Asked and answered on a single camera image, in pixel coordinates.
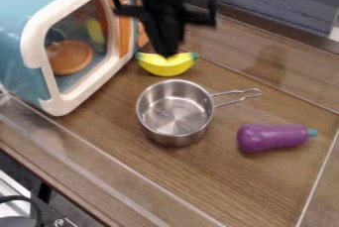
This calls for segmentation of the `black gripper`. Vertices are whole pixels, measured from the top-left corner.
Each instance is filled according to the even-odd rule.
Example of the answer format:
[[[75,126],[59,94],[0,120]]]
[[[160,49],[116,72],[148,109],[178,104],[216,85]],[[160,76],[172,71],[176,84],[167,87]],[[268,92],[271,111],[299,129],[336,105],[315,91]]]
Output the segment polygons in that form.
[[[215,0],[112,0],[113,13],[137,18],[153,50],[163,56],[178,54],[186,24],[215,26]],[[165,49],[157,27],[165,23]]]

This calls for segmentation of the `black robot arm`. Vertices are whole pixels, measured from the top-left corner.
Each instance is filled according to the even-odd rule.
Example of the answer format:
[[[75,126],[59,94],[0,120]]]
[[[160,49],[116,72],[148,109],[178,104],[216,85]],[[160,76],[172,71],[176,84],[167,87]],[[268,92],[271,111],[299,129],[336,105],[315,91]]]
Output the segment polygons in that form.
[[[164,57],[178,54],[186,25],[216,26],[215,0],[112,0],[117,16],[136,18],[153,50]]]

